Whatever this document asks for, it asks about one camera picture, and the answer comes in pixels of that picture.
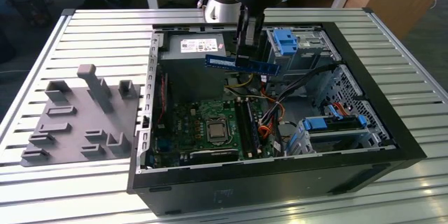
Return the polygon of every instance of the floor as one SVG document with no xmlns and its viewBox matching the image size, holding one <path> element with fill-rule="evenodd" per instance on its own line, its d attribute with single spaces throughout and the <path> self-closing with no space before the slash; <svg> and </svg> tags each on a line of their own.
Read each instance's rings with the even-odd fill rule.
<svg viewBox="0 0 448 224">
<path fill-rule="evenodd" d="M 55 19 L 65 8 L 78 8 L 90 5 L 85 0 L 46 0 L 47 9 Z M 407 37 L 402 41 L 413 56 L 421 62 L 441 86 L 448 90 L 448 0 L 437 0 L 433 9 L 418 21 Z M 0 120 L 2 119 L 21 83 L 26 77 L 26 70 L 31 68 L 39 50 L 46 42 L 51 26 L 46 28 L 30 27 L 17 11 L 0 0 L 0 29 L 17 50 L 17 56 L 0 64 Z"/>
</svg>

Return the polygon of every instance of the yellow wire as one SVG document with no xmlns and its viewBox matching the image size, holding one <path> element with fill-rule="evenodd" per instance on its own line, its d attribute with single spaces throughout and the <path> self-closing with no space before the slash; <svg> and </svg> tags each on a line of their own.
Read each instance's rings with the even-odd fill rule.
<svg viewBox="0 0 448 224">
<path fill-rule="evenodd" d="M 241 83 L 241 84 L 235 84 L 235 85 L 225 85 L 225 88 L 239 88 L 243 87 L 245 85 L 247 85 L 251 82 L 253 79 L 253 74 L 250 74 L 249 79 L 246 82 Z"/>
</svg>

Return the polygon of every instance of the orange wire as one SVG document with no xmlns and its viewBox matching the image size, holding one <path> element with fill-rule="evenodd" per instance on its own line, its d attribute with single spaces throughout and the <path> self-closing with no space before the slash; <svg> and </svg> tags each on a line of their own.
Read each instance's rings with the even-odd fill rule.
<svg viewBox="0 0 448 224">
<path fill-rule="evenodd" d="M 342 113 L 342 115 L 347 115 L 347 113 L 343 110 L 342 105 L 338 102 L 334 102 L 331 105 L 334 105 L 337 107 L 337 109 Z"/>
</svg>

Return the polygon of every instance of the blue plastic latch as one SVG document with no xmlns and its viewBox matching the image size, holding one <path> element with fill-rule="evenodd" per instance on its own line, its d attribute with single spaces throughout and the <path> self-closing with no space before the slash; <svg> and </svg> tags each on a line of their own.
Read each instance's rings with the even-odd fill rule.
<svg viewBox="0 0 448 224">
<path fill-rule="evenodd" d="M 275 29 L 273 30 L 273 39 L 278 45 L 281 55 L 294 55 L 298 49 L 297 38 L 290 30 Z"/>
<path fill-rule="evenodd" d="M 366 127 L 366 119 L 365 116 L 357 115 L 357 120 L 361 123 L 362 127 Z"/>
<path fill-rule="evenodd" d="M 322 118 L 309 118 L 307 122 L 313 130 L 326 129 L 326 123 Z"/>
<path fill-rule="evenodd" d="M 305 130 L 310 130 L 310 125 L 309 125 L 309 122 L 307 122 L 307 119 L 302 120 L 302 126 L 305 127 Z"/>
<path fill-rule="evenodd" d="M 338 120 L 342 120 L 343 117 L 337 113 L 337 111 L 335 111 L 333 105 L 327 105 L 327 108 L 329 108 L 330 113 L 337 117 L 337 119 L 338 119 Z"/>
</svg>

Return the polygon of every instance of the blue ram module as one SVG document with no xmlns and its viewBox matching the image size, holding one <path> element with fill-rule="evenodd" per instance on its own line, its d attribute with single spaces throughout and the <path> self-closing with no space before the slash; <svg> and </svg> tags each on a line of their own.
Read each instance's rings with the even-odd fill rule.
<svg viewBox="0 0 448 224">
<path fill-rule="evenodd" d="M 211 68 L 223 68 L 235 72 L 257 73 L 265 76 L 275 76 L 279 72 L 279 66 L 275 64 L 249 60 L 247 67 L 237 67 L 234 58 L 215 55 L 205 55 L 205 66 Z"/>
</svg>

